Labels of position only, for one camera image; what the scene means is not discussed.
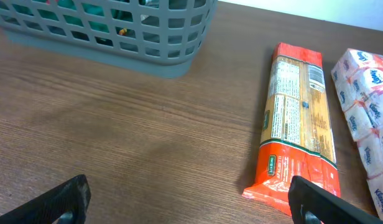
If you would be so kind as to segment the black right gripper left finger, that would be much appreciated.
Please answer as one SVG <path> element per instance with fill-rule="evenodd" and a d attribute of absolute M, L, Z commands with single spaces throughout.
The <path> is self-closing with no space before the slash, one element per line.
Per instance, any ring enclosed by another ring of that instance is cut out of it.
<path fill-rule="evenodd" d="M 86 175 L 80 174 L 0 216 L 2 224 L 84 224 L 91 200 Z"/>

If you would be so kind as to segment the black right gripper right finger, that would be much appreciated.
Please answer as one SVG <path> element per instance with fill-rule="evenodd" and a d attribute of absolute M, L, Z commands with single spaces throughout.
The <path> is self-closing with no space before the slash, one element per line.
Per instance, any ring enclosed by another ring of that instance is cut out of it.
<path fill-rule="evenodd" d="M 292 178 L 288 203 L 294 223 L 383 223 L 299 175 Z"/>

